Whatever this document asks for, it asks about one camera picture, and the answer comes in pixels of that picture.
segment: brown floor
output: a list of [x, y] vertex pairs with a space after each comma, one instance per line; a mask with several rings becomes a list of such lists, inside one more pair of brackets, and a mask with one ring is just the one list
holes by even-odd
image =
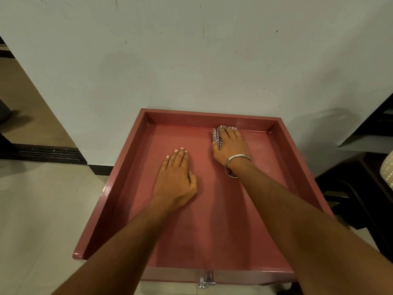
[[76, 148], [16, 59], [0, 58], [0, 99], [14, 111], [0, 125], [11, 143]]

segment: person's right arm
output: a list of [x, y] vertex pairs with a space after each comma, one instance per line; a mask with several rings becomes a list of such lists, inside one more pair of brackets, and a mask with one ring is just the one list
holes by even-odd
[[[224, 165], [249, 155], [237, 130], [213, 143]], [[393, 294], [393, 264], [336, 220], [289, 192], [246, 158], [228, 167], [246, 189], [270, 236], [293, 268], [304, 294]]]

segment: floor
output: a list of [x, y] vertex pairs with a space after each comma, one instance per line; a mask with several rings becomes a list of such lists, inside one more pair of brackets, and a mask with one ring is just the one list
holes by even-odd
[[[0, 294], [50, 294], [81, 261], [72, 252], [106, 176], [88, 166], [0, 160]], [[273, 295], [281, 286], [141, 282], [136, 294]]]
[[0, 58], [0, 99], [13, 111], [0, 125], [11, 143], [76, 148], [16, 59]]

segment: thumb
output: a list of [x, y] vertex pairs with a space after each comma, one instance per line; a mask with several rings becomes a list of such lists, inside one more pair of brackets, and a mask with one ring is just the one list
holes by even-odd
[[220, 151], [220, 147], [219, 144], [217, 144], [216, 142], [213, 142], [213, 153], [219, 152]]
[[197, 177], [195, 176], [195, 174], [193, 173], [193, 172], [191, 172], [191, 171], [188, 171], [188, 177], [190, 178], [190, 187], [192, 188], [192, 189], [195, 189], [195, 192], [197, 192]]

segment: bracelet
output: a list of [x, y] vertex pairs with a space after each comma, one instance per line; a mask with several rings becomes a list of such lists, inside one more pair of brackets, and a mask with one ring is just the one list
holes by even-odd
[[244, 157], [244, 158], [247, 158], [249, 161], [251, 161], [251, 158], [249, 158], [247, 155], [244, 155], [244, 154], [236, 154], [236, 155], [231, 156], [231, 157], [228, 159], [228, 161], [225, 163], [225, 166], [224, 166], [224, 171], [225, 171], [225, 173], [226, 173], [229, 177], [231, 177], [231, 178], [238, 178], [238, 177], [236, 177], [236, 176], [229, 175], [229, 173], [228, 173], [228, 163], [229, 163], [232, 159], [234, 159], [234, 158], [236, 158], [236, 157]]

